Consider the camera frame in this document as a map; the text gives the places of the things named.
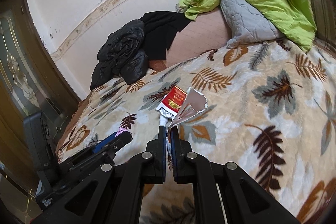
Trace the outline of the pink small wrapper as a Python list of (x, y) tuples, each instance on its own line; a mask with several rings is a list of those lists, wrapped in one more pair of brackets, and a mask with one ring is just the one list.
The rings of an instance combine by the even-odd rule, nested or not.
[(120, 134), (122, 134), (122, 133), (124, 133), (124, 132), (129, 133), (129, 130), (128, 130), (127, 128), (120, 127), (120, 128), (117, 130), (115, 137), (117, 137), (118, 135), (120, 135)]

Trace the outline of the red cigarette pack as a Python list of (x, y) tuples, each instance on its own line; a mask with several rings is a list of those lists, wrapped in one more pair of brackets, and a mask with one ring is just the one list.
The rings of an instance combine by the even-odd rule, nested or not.
[(187, 93), (185, 91), (174, 85), (171, 91), (164, 96), (156, 107), (157, 112), (167, 119), (174, 119), (185, 101), (186, 96)]

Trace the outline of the torn red white carton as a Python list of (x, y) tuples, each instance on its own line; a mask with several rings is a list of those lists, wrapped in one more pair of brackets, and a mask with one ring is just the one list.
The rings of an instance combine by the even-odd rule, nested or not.
[(183, 101), (179, 112), (167, 128), (168, 136), (170, 136), (170, 132), (173, 127), (195, 118), (197, 115), (205, 112), (207, 109), (208, 100), (205, 95), (193, 87), (189, 87), (186, 98)]

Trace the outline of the black puffer jacket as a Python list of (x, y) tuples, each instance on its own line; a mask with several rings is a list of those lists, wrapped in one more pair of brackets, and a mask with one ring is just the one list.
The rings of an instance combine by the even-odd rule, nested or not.
[(130, 85), (146, 75), (149, 60), (141, 44), (145, 38), (144, 22), (132, 20), (108, 36), (97, 54), (90, 90), (102, 86), (114, 77), (122, 77)]

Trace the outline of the wooden glass door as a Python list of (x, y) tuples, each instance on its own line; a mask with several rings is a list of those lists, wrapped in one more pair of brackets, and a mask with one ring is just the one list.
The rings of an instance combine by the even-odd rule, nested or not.
[(56, 127), (57, 143), (78, 102), (44, 47), (27, 0), (1, 0), (1, 163), (22, 188), (38, 183), (23, 120), (43, 112)]

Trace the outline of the leaf pattern blanket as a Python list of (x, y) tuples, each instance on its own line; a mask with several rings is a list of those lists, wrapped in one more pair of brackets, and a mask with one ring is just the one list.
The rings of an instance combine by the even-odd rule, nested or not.
[(56, 153), (64, 161), (119, 128), (122, 164), (157, 137), (157, 106), (173, 87), (205, 95), (205, 112), (179, 126), (209, 161), (236, 162), (301, 223), (316, 223), (335, 195), (335, 54), (317, 44), (222, 47), (127, 85), (115, 78), (79, 107)]

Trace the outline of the black cloth garment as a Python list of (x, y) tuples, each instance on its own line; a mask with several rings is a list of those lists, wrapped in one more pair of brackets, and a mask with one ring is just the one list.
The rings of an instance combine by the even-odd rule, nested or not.
[(191, 23), (183, 13), (172, 11), (148, 12), (139, 20), (144, 23), (142, 48), (150, 61), (166, 60), (176, 34)]

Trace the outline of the grey quilted pillow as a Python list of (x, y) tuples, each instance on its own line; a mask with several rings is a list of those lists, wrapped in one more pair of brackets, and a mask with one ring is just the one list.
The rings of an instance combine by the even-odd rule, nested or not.
[(259, 10), (245, 0), (220, 0), (220, 8), (231, 29), (228, 48), (282, 39), (279, 31)]

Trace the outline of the striped sofa cushion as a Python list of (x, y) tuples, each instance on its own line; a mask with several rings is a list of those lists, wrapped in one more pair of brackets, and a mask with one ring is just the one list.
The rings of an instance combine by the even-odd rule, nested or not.
[(335, 52), (335, 4), (333, 0), (311, 0), (318, 42)]

